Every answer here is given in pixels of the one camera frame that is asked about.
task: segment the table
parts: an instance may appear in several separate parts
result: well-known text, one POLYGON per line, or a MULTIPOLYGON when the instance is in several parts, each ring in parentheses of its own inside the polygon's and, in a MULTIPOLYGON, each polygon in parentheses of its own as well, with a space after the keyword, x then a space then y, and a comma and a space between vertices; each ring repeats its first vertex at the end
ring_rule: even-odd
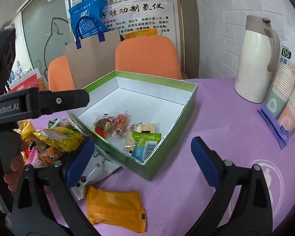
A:
MULTIPOLYGON (((222 159, 235 165, 259 164, 265 174, 272 200, 273 229, 295 203, 295 142, 281 150, 266 122, 258 114, 259 104, 241 98, 234 90, 234 79, 190 79, 198 84, 195 111, 176 147, 151 182, 127 168, 95 184, 108 191, 138 190, 147 212, 146 236, 184 236, 199 218, 214 194, 190 151, 193 137, 200 136, 222 159)), ((50 119, 65 112, 33 120, 37 129, 47 127, 50 119)), ((221 224, 228 221, 239 193, 237 187, 221 224)), ((86 213, 86 202, 78 202, 86 213)), ((51 201, 58 222, 66 225, 60 211, 51 201)), ((127 229, 98 224, 103 236, 133 236, 127 229)))

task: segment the human hand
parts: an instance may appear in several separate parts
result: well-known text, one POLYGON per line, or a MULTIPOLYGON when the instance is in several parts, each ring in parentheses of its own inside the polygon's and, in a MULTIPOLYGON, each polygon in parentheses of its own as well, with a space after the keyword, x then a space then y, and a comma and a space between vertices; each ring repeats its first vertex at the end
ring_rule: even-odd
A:
MULTIPOLYGON (((29 145, 25 141, 22 141, 19 150, 25 151, 28 149, 28 147, 29 145)), ((5 174, 3 179, 8 184, 9 190, 11 192, 15 192, 24 167, 24 161, 21 153, 18 153, 11 160, 10 167, 12 169, 12 172, 5 174)))

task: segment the chair backrest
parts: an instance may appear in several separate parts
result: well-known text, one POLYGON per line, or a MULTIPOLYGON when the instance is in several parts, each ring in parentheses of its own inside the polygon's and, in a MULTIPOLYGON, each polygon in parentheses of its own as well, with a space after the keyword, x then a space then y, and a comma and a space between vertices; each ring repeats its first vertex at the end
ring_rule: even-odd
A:
POLYGON ((116 70, 182 79, 176 48, 160 35, 121 42, 116 49, 116 70))
POLYGON ((48 67, 48 85, 51 91, 75 90, 67 55, 51 61, 48 67))

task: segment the green box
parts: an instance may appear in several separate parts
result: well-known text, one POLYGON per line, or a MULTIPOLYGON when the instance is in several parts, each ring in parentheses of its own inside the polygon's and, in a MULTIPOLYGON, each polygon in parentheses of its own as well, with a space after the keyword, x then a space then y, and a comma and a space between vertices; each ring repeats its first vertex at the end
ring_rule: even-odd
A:
POLYGON ((194 111, 197 84, 153 75, 113 71, 84 88, 85 108, 68 111, 71 119, 117 161, 151 180, 175 146, 194 111), (144 161, 128 156, 125 138, 104 139, 91 128, 98 115, 127 111, 130 124, 157 123, 162 140, 144 161))

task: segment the screw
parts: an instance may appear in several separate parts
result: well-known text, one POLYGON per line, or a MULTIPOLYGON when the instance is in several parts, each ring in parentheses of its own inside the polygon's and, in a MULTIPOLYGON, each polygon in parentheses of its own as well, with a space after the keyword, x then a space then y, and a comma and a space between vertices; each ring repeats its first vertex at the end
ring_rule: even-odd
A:
POLYGON ((261 167, 256 164, 256 165, 254 165, 254 169, 257 170, 257 171, 260 171, 261 170, 261 167))
POLYGON ((233 165, 233 162, 231 160, 225 160, 224 161, 224 164, 227 166, 227 167, 230 167, 233 165))
POLYGON ((56 168, 60 167, 62 165, 62 162, 60 160, 57 160, 53 164, 56 168))
POLYGON ((26 170, 26 171, 29 171, 29 170, 31 169, 31 167, 32 167, 32 166, 28 164, 28 165, 25 166, 25 170, 26 170))

